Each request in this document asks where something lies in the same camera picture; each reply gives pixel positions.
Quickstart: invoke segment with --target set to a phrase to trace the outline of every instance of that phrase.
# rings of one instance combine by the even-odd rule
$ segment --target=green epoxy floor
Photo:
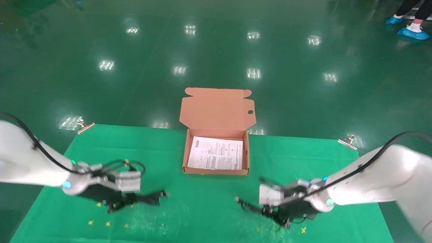
[[[64,152],[76,134],[58,128],[69,116],[185,129],[186,87],[250,89],[251,133],[354,134],[362,155],[402,131],[432,134],[431,42],[398,37],[407,22],[384,25],[399,3],[0,0],[0,110]],[[112,70],[101,71],[102,60]],[[39,191],[0,184],[1,242]],[[395,242],[418,242],[395,204],[381,210]]]

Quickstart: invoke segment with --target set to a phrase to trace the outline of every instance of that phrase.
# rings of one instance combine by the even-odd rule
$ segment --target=black pants
[[[411,9],[419,3],[420,0],[405,0],[400,8],[396,11],[397,16],[402,16],[407,14]],[[420,6],[419,10],[416,12],[416,19],[427,19],[432,13],[432,0],[425,0]]]

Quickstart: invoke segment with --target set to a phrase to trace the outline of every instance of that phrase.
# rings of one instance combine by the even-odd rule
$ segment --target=white sock
[[[413,31],[413,32],[417,32],[420,33],[422,30],[420,29],[420,24],[415,24],[415,23],[411,23],[410,26],[407,27],[407,29]]]

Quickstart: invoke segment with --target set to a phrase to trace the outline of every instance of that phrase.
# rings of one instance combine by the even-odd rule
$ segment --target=person's leg
[[[429,35],[420,28],[423,20],[427,19],[432,13],[432,0],[425,0],[416,12],[416,18],[413,23],[406,28],[401,29],[397,34],[411,37],[418,40],[426,40]]]
[[[407,14],[420,0],[405,0],[396,14],[388,19],[385,23],[388,25],[394,25],[403,21],[403,16]]]
[[[396,11],[397,17],[403,17],[407,14],[411,9],[420,2],[420,0],[405,0],[399,9]]]

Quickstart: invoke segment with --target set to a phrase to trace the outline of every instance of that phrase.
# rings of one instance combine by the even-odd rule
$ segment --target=instruction sheet
[[[243,141],[194,137],[187,166],[198,169],[242,169]]]

